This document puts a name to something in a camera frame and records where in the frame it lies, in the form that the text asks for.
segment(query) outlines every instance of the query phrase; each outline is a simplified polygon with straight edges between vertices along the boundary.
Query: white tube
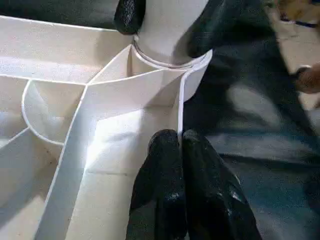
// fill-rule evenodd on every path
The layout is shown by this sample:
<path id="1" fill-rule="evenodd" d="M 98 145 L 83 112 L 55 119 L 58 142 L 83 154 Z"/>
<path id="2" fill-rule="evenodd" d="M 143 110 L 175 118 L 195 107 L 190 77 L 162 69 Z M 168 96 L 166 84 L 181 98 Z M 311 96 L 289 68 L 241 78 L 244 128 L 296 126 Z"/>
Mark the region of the white tube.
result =
<path id="1" fill-rule="evenodd" d="M 147 0 L 144 20 L 135 37 L 141 55 L 163 63 L 166 67 L 186 66 L 190 63 L 193 59 L 186 51 L 190 28 L 207 2 L 208 0 Z"/>

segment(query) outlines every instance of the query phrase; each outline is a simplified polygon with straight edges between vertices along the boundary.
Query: compartment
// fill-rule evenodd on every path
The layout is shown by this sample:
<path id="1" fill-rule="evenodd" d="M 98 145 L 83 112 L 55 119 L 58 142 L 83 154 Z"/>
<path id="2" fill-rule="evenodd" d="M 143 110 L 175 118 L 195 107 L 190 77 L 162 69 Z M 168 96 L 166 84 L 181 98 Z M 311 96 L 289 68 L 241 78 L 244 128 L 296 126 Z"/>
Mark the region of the compartment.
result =
<path id="1" fill-rule="evenodd" d="M 90 83 L 108 82 L 124 79 L 158 70 L 155 66 L 146 64 L 137 55 L 132 45 L 127 46 L 117 54 Z"/>
<path id="2" fill-rule="evenodd" d="M 63 144 L 84 88 L 62 82 L 29 82 L 22 97 L 27 125 L 41 139 Z"/>
<path id="3" fill-rule="evenodd" d="M 125 239 L 132 187 L 151 136 L 182 130 L 184 85 L 157 70 L 88 86 L 37 240 Z"/>
<path id="4" fill-rule="evenodd" d="M 0 74 L 87 83 L 131 36 L 115 30 L 0 16 Z"/>
<path id="5" fill-rule="evenodd" d="M 21 114 L 21 98 L 28 80 L 0 76 L 0 148 L 27 127 Z"/>
<path id="6" fill-rule="evenodd" d="M 56 166 L 28 128 L 0 149 L 0 239 L 33 239 Z"/>

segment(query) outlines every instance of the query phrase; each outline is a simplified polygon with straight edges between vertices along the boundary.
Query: white plastic part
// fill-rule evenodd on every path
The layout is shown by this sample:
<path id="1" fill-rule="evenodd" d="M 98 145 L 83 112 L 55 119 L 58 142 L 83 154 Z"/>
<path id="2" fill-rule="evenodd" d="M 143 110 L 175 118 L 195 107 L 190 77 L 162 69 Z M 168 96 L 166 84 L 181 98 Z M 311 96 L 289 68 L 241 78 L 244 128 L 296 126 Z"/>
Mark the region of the white plastic part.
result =
<path id="1" fill-rule="evenodd" d="M 135 38 L 138 49 L 159 63 L 172 66 L 190 63 L 193 59 L 187 55 L 187 41 L 207 2 L 147 0 L 142 26 Z"/>
<path id="2" fill-rule="evenodd" d="M 0 26 L 14 42 L 0 39 L 0 239 L 124 239 L 149 141 L 182 133 L 212 53 L 171 69 L 113 30 L 5 16 Z"/>
<path id="3" fill-rule="evenodd" d="M 0 238 L 31 240 L 57 161 L 26 128 L 0 149 Z"/>
<path id="4" fill-rule="evenodd" d="M 27 82 L 0 76 L 0 148 L 27 127 L 21 115 L 21 96 Z"/>

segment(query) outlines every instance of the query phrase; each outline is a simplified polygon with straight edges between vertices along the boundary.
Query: black rubber glove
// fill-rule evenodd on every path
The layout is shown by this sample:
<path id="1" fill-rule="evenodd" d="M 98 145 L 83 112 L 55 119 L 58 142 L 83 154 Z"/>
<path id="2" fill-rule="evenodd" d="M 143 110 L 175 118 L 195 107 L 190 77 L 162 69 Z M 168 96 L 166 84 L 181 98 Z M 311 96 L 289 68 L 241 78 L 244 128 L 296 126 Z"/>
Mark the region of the black rubber glove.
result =
<path id="1" fill-rule="evenodd" d="M 178 136 L 161 130 L 133 185 L 126 240 L 178 240 L 187 233 L 185 188 Z"/>
<path id="2" fill-rule="evenodd" d="M 261 240 L 238 179 L 206 138 L 183 134 L 188 231 L 191 240 Z"/>
<path id="3" fill-rule="evenodd" d="M 200 57 L 221 45 L 224 36 L 236 24 L 243 8 L 244 0 L 209 0 L 192 26 L 187 44 L 189 57 Z M 146 0 L 120 0 L 114 16 L 115 28 L 125 35 L 138 33 L 145 10 Z"/>

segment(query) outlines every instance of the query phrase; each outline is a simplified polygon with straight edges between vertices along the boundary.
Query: floor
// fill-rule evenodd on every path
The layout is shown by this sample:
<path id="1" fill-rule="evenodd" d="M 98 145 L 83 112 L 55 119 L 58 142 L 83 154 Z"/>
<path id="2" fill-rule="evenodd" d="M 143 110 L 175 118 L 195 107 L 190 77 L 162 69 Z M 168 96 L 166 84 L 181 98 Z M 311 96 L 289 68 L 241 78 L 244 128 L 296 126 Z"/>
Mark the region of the floor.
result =
<path id="1" fill-rule="evenodd" d="M 320 62 L 320 27 L 310 28 L 296 25 L 292 22 L 279 21 L 275 9 L 268 9 L 267 13 L 276 32 L 280 51 L 290 73 L 294 73 L 301 65 L 313 65 Z M 303 108 L 315 125 L 320 118 L 320 93 L 299 93 Z M 315 126 L 320 133 L 320 125 Z"/>

